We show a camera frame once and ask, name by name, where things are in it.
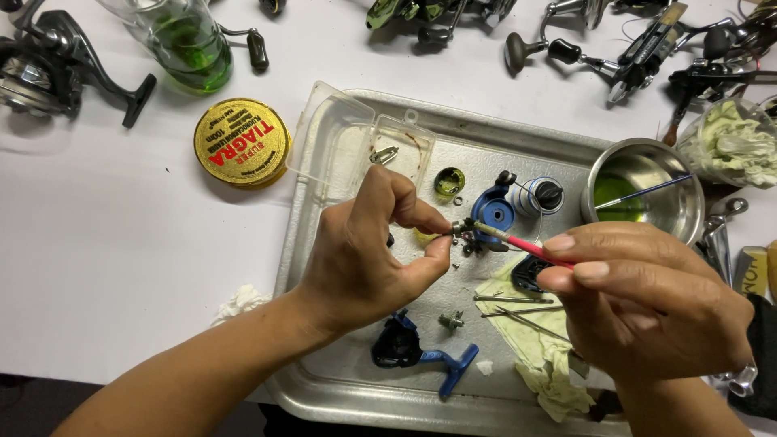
pink handle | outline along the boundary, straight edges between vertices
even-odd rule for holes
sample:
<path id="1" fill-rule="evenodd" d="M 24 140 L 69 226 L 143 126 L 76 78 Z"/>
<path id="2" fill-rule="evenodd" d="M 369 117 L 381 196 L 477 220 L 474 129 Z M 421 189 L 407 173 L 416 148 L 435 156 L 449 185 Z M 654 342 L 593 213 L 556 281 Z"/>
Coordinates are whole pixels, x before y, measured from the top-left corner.
<path id="1" fill-rule="evenodd" d="M 535 257 L 548 261 L 550 264 L 554 264 L 561 267 L 566 267 L 570 270 L 575 268 L 575 264 L 568 263 L 566 261 L 553 260 L 545 255 L 545 251 L 540 246 L 535 246 L 528 241 L 522 240 L 516 236 L 510 236 L 507 238 L 507 242 L 517 247 L 518 249 L 525 250 L 527 253 L 534 255 Z"/>

metal rod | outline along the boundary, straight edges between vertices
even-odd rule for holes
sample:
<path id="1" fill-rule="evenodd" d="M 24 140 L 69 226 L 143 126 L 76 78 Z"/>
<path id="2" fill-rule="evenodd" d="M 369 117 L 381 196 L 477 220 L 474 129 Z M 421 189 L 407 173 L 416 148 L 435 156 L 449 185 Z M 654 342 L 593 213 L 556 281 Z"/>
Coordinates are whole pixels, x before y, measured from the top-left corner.
<path id="1" fill-rule="evenodd" d="M 567 343 L 572 343 L 569 338 L 566 338 L 566 337 L 563 337 L 561 335 L 558 335 L 555 332 L 551 331 L 550 329 L 548 329 L 546 327 L 542 327 L 542 326 L 532 322 L 531 320 L 527 319 L 526 317 L 518 316 L 517 314 L 512 313 L 511 311 L 507 311 L 506 309 L 502 308 L 501 306 L 497 306 L 497 308 L 502 310 L 503 312 L 505 312 L 513 320 L 516 320 L 516 321 L 521 322 L 521 323 L 526 323 L 527 325 L 530 325 L 530 326 L 532 326 L 532 327 L 534 327 L 536 329 L 541 330 L 542 332 L 550 334 L 553 337 L 560 338 L 561 340 L 564 340 Z"/>
<path id="2" fill-rule="evenodd" d="M 693 177 L 692 174 L 687 174 L 683 177 L 679 177 L 677 179 L 669 180 L 668 182 L 664 182 L 663 184 L 653 185 L 652 187 L 645 188 L 644 190 L 639 190 L 636 193 L 631 193 L 628 196 L 623 196 L 622 198 L 617 198 L 615 200 L 603 203 L 601 205 L 594 206 L 595 210 L 599 210 L 602 208 L 607 208 L 608 206 L 617 205 L 621 203 L 622 201 L 627 201 L 629 199 L 638 198 L 639 196 L 642 196 L 644 194 L 648 194 L 651 191 L 660 190 L 664 187 L 669 187 L 670 185 L 674 185 L 677 182 L 682 182 L 683 180 L 691 179 Z"/>
<path id="3" fill-rule="evenodd" d="M 556 311 L 557 309 L 564 309 L 563 306 L 543 306 L 541 308 L 530 308 L 530 309 L 516 309 L 515 311 L 511 311 L 513 314 L 529 314 L 529 313 L 539 313 L 541 311 Z M 506 316 L 507 313 L 502 313 L 501 311 L 498 313 L 483 313 L 480 316 L 484 319 L 487 319 L 489 317 L 499 317 L 499 316 Z"/>
<path id="4" fill-rule="evenodd" d="M 518 303 L 541 303 L 544 305 L 550 305 L 556 303 L 551 299 L 533 299 L 529 297 L 505 297 L 505 296 L 481 296 L 475 295 L 472 300 L 475 301 L 488 301 L 488 302 L 518 302 Z"/>

small metal clip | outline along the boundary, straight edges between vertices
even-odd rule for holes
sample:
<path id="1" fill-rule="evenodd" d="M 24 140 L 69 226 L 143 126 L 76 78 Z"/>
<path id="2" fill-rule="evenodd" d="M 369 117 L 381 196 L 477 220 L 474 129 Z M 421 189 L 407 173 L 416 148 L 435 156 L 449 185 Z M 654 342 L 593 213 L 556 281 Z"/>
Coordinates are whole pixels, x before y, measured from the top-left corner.
<path id="1" fill-rule="evenodd" d="M 388 164 L 389 161 L 394 159 L 398 153 L 399 147 L 388 147 L 383 150 L 378 150 L 377 152 L 370 155 L 370 162 L 384 166 Z"/>

metal pin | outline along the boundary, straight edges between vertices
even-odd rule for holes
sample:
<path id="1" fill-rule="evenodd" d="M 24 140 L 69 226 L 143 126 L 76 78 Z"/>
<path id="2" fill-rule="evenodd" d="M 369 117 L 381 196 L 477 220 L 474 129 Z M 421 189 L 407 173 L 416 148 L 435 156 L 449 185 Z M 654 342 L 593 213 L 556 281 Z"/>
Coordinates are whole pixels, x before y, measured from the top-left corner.
<path id="1" fill-rule="evenodd" d="M 541 311 L 556 311 L 558 309 L 564 309 L 563 306 L 543 306 L 541 308 L 529 308 L 529 309 L 516 309 L 515 311 L 511 311 L 513 314 L 529 314 L 529 313 L 539 313 Z M 482 318 L 487 319 L 489 317 L 499 317 L 499 316 L 507 316 L 507 313 L 502 313 L 501 311 L 498 313 L 483 313 L 480 315 Z"/>
<path id="2" fill-rule="evenodd" d="M 526 317 L 518 316 L 515 313 L 512 313 L 511 311 L 507 311 L 506 309 L 502 308 L 501 306 L 497 306 L 497 309 L 500 309 L 501 311 L 505 312 L 511 319 L 516 320 L 521 323 L 526 323 L 529 326 L 532 326 L 536 329 L 541 330 L 542 332 L 545 332 L 547 334 L 552 335 L 553 337 L 560 338 L 561 340 L 566 341 L 567 343 L 572 343 L 569 338 L 563 337 L 561 335 L 556 334 L 555 332 L 551 331 L 550 329 L 546 327 L 542 327 L 531 320 L 527 319 Z"/>
<path id="3" fill-rule="evenodd" d="M 504 296 L 481 296 L 475 295 L 472 298 L 475 301 L 491 301 L 491 302 L 517 302 L 517 303 L 541 303 L 544 305 L 550 305 L 556 303 L 551 299 L 533 299 L 528 297 L 504 297 Z"/>
<path id="4" fill-rule="evenodd" d="M 391 161 L 392 159 L 396 158 L 396 156 L 399 154 L 399 147 L 388 147 L 383 150 L 378 150 L 377 152 L 370 155 L 370 162 L 373 164 L 380 164 L 382 166 L 386 165 Z"/>

paint brush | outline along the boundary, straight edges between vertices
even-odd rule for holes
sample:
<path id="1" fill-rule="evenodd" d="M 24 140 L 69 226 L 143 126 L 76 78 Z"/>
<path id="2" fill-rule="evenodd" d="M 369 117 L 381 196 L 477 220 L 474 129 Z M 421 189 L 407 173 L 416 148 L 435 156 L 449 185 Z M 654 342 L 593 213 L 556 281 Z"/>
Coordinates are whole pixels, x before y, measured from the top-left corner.
<path id="1" fill-rule="evenodd" d="M 601 205 L 596 205 L 594 206 L 594 209 L 598 211 L 602 208 L 607 208 L 612 205 L 617 205 L 622 201 L 628 201 L 629 199 L 638 198 L 639 196 L 643 196 L 655 190 L 660 190 L 661 188 L 664 188 L 664 187 L 669 187 L 670 185 L 675 185 L 677 182 L 682 182 L 683 180 L 691 179 L 692 177 L 693 177 L 692 174 L 686 174 L 685 176 L 681 176 L 677 179 L 669 180 L 667 182 L 664 182 L 663 184 L 653 185 L 652 187 L 645 188 L 644 190 L 639 190 L 636 193 L 631 193 L 628 196 L 623 196 L 622 198 L 617 198 L 615 200 L 605 202 Z"/>
<path id="2" fill-rule="evenodd" d="M 548 261 L 550 264 L 554 264 L 561 267 L 566 267 L 571 269 L 574 269 L 575 264 L 567 263 L 565 261 L 560 260 L 553 260 L 552 258 L 548 258 L 545 255 L 545 252 L 542 250 L 540 246 L 535 246 L 534 244 L 529 243 L 528 241 L 524 239 L 520 239 L 516 236 L 512 236 L 506 232 L 500 231 L 497 228 L 493 228 L 491 226 L 488 226 L 484 223 L 473 221 L 472 226 L 475 229 L 478 229 L 480 232 L 483 232 L 485 234 L 488 234 L 490 236 L 494 236 L 502 241 L 504 241 L 507 244 L 510 244 L 512 246 L 517 247 L 518 249 L 524 250 L 527 253 L 534 255 L 535 257 Z"/>

